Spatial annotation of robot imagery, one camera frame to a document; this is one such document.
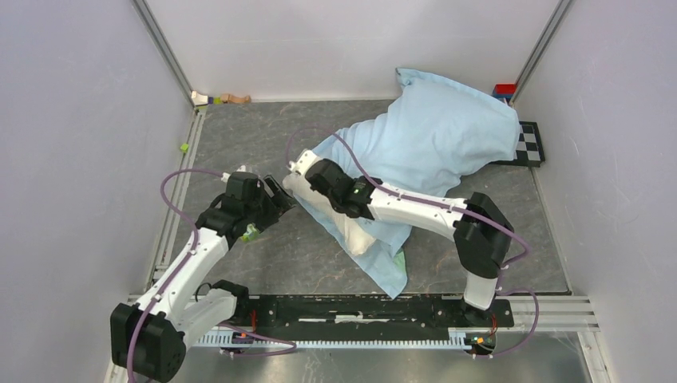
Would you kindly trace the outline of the white pillow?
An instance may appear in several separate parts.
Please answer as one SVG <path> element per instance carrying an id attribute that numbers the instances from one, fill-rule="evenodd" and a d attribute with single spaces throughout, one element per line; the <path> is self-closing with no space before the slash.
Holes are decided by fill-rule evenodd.
<path id="1" fill-rule="evenodd" d="M 349 256 L 364 255 L 376 242 L 376 238 L 364 231 L 355 219 L 336 212 L 325 196 L 312 191 L 309 182 L 301 175 L 291 173 L 286 176 L 283 187 L 299 202 L 304 202 L 309 212 L 318 213 L 316 220 L 325 223 L 328 231 L 332 229 L 338 233 L 336 238 L 346 248 Z"/>

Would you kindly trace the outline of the light blue pillowcase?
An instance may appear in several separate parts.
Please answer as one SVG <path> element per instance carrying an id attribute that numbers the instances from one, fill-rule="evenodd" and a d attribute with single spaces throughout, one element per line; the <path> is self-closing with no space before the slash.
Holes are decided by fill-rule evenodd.
<path id="1" fill-rule="evenodd" d="M 399 68 L 397 79 L 402 95 L 385 113 L 338 130 L 314 153 L 349 176 L 367 173 L 396 188 L 436 197 L 445 196 L 463 176 L 513 158 L 521 131 L 513 108 L 437 74 Z M 400 250 L 411 226 L 355 220 L 376 242 L 364 255 L 351 258 L 389 297 L 397 297 L 407 283 Z M 328 232 L 337 240 L 336 231 Z"/>

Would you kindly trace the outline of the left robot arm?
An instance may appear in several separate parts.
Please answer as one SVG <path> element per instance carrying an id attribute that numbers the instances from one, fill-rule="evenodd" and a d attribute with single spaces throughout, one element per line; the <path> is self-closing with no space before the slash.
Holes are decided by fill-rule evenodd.
<path id="1" fill-rule="evenodd" d="M 217 288 L 193 301 L 206 274 L 249 229 L 263 232 L 295 206 L 272 176 L 238 170 L 220 174 L 224 191 L 187 219 L 191 235 L 162 276 L 133 304 L 120 303 L 110 316 L 111 357 L 128 382 L 143 376 L 169 382 L 187 351 L 212 327 L 245 323 L 251 304 L 234 289 Z"/>

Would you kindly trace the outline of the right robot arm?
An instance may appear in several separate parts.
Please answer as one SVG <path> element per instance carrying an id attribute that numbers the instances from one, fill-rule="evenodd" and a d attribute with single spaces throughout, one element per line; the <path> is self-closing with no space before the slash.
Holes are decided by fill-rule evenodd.
<path id="1" fill-rule="evenodd" d="M 298 160 L 294 171 L 342 216 L 402 223 L 451 240 L 467 275 L 461 316 L 472 326 L 493 316 L 513 227 L 487 195 L 448 199 L 413 193 L 367 176 L 352 178 L 334 161 L 320 157 Z"/>

